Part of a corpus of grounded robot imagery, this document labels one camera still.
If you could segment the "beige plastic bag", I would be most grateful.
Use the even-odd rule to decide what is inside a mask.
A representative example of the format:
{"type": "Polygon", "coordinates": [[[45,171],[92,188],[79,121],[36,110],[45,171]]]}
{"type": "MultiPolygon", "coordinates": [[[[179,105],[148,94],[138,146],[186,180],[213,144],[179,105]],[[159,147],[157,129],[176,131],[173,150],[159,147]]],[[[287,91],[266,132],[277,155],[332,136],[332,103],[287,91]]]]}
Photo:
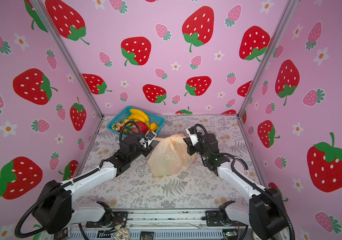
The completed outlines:
{"type": "Polygon", "coordinates": [[[183,134],[175,134],[161,140],[151,153],[148,165],[155,177],[177,175],[190,167],[197,153],[190,156],[183,134]]]}

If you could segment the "teal plastic basket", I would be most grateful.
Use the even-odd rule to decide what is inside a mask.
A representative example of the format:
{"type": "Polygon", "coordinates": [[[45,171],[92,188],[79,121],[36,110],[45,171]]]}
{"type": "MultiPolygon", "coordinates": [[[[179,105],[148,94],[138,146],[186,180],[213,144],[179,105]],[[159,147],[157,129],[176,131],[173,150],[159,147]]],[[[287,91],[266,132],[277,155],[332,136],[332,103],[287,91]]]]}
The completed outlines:
{"type": "MultiPolygon", "coordinates": [[[[108,128],[109,130],[111,130],[112,132],[118,134],[118,136],[120,137],[121,140],[124,139],[124,138],[127,137],[127,136],[135,136],[135,137],[141,139],[141,138],[145,135],[145,134],[143,134],[141,131],[139,131],[139,132],[140,132],[140,135],[134,135],[134,134],[132,134],[131,131],[130,131],[130,125],[131,125],[131,124],[136,125],[136,122],[138,122],[138,121],[133,121],[133,120],[129,120],[129,119],[128,119],[128,117],[130,116],[129,110],[132,109],[132,108],[138,109],[138,108],[132,107],[132,106],[128,106],[128,107],[124,108],[124,109],[123,109],[117,116],[115,116],[115,117],[110,121],[110,123],[107,125],[107,128],[108,128]],[[112,130],[112,129],[111,129],[111,126],[112,126],[113,124],[120,124],[120,126],[121,126],[121,131],[120,131],[120,132],[117,132],[117,131],[112,130]]],[[[152,113],[150,113],[150,112],[146,112],[146,111],[144,111],[144,110],[141,110],[141,111],[145,112],[145,113],[148,115],[149,121],[150,121],[150,122],[149,122],[149,125],[150,125],[151,123],[156,123],[156,124],[159,126],[158,130],[156,131],[156,134],[158,135],[158,134],[160,133],[160,130],[162,129],[163,125],[165,124],[165,118],[159,117],[159,116],[157,116],[157,115],[155,115],[155,114],[152,114],[152,113]]]]}

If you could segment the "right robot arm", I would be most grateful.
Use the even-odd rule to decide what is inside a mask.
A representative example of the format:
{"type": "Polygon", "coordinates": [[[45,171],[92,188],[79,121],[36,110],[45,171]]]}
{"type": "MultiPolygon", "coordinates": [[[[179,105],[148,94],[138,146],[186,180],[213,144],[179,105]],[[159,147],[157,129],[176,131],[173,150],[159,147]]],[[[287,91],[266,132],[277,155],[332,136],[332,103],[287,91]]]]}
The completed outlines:
{"type": "Polygon", "coordinates": [[[290,240],[295,239],[292,222],[277,190],[258,185],[236,170],[235,162],[242,159],[231,154],[220,153],[214,134],[203,135],[189,130],[187,133],[189,136],[184,138],[184,141],[188,145],[188,154],[200,154],[205,167],[228,182],[249,202],[245,220],[241,220],[241,215],[234,213],[234,209],[227,205],[225,216],[230,221],[250,226],[262,240],[274,239],[277,234],[280,234],[282,238],[289,236],[290,240]]]}

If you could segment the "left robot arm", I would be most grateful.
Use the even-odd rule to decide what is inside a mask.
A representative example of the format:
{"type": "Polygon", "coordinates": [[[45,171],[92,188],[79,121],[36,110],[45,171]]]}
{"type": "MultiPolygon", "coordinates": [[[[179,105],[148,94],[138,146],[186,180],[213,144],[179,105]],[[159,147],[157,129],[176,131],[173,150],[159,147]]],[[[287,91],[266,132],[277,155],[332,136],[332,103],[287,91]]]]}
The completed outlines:
{"type": "Polygon", "coordinates": [[[75,208],[73,203],[89,190],[124,173],[138,157],[146,157],[153,149],[151,142],[154,138],[155,132],[149,132],[141,140],[135,136],[125,137],[119,142],[119,150],[102,160],[95,169],[60,183],[50,181],[39,197],[33,217],[50,235],[68,225],[84,222],[109,227],[114,216],[106,203],[98,201],[96,206],[85,208],[75,208]]]}

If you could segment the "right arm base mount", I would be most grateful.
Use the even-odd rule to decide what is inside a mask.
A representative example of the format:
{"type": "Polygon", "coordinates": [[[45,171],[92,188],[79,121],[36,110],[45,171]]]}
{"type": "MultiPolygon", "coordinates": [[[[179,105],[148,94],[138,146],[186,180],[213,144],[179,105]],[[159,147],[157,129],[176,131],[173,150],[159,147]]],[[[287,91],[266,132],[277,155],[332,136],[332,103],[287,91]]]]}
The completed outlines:
{"type": "Polygon", "coordinates": [[[211,210],[205,211],[205,215],[201,218],[208,227],[245,227],[246,225],[230,220],[223,211],[211,210]]]}

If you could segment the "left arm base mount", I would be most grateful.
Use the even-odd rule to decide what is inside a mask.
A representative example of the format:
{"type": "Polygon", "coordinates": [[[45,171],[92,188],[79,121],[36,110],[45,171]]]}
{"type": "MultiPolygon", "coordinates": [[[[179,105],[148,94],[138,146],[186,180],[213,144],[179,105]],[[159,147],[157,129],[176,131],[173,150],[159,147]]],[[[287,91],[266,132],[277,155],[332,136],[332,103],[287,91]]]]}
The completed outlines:
{"type": "Polygon", "coordinates": [[[104,214],[104,216],[98,222],[87,222],[86,228],[117,228],[125,227],[128,219],[128,212],[110,212],[104,214]]]}

